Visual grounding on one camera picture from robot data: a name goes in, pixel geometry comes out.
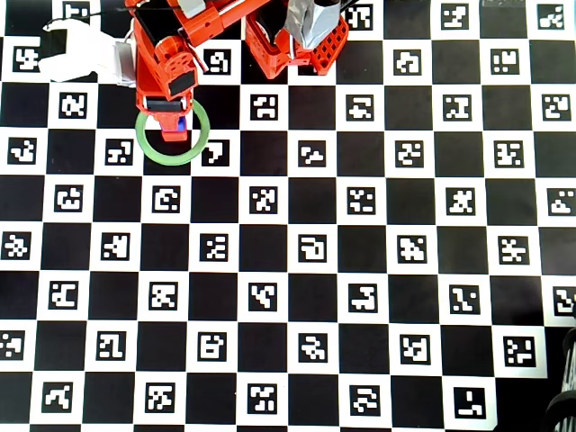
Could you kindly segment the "red gripper body black motor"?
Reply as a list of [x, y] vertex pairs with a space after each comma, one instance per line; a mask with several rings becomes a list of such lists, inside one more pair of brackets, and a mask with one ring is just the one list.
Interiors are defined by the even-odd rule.
[[184, 38], [171, 35], [156, 45], [148, 35], [135, 40], [137, 107], [144, 113], [188, 113], [198, 74]]

